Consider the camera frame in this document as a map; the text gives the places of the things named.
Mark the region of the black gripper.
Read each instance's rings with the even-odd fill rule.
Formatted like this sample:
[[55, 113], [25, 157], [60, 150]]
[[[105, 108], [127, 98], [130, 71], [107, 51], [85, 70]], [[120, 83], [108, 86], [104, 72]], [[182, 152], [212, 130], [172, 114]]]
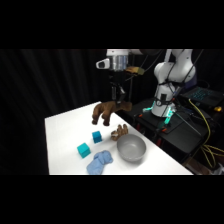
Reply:
[[121, 103], [124, 100], [126, 96], [126, 92], [124, 91], [122, 86], [124, 85], [125, 80], [126, 80], [126, 73], [124, 71], [112, 72], [112, 83], [115, 85], [115, 86], [112, 86], [112, 100], [113, 101], [118, 101], [118, 103]]

